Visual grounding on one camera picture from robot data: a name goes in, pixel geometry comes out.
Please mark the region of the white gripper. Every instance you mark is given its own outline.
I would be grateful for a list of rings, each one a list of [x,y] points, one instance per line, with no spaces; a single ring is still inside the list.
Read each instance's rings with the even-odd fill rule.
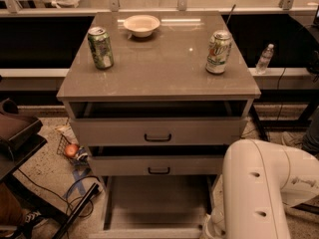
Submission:
[[[206,214],[202,224],[201,239],[226,239],[224,213],[215,207]]]

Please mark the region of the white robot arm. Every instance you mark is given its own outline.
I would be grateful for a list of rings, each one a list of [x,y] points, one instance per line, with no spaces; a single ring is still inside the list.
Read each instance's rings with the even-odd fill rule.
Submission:
[[[199,239],[291,239],[284,208],[319,195],[319,160],[286,145],[242,139],[226,151],[223,205]]]

